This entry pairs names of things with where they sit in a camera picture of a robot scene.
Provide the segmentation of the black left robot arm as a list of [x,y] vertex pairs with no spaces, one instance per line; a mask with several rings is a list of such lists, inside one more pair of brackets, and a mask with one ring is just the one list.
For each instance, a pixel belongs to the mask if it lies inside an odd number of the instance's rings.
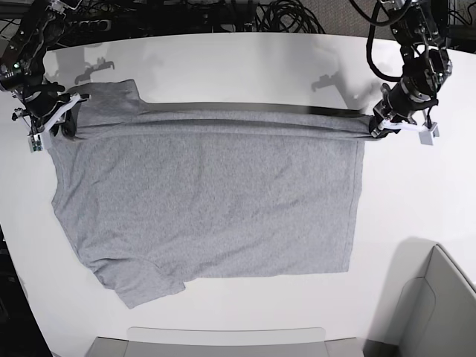
[[[382,87],[382,99],[373,109],[374,121],[377,125],[384,120],[410,123],[415,112],[439,103],[438,92],[452,73],[446,41],[434,21],[431,2],[392,1],[385,6],[377,1],[369,23],[367,64],[378,78],[394,84]],[[376,29],[385,26],[400,45],[403,66],[398,77],[383,74],[373,62]]]

